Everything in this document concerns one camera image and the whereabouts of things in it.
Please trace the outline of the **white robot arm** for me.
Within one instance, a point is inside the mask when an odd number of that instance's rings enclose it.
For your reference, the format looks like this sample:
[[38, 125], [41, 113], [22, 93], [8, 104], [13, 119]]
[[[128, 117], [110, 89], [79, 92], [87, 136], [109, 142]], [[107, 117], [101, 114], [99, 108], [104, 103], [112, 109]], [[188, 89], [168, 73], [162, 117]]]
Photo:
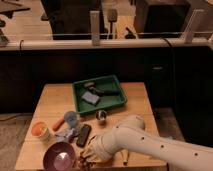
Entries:
[[102, 163], [127, 149], [187, 171], [213, 171], [213, 148], [152, 135], [141, 116], [130, 115], [98, 134], [82, 151], [87, 162]]

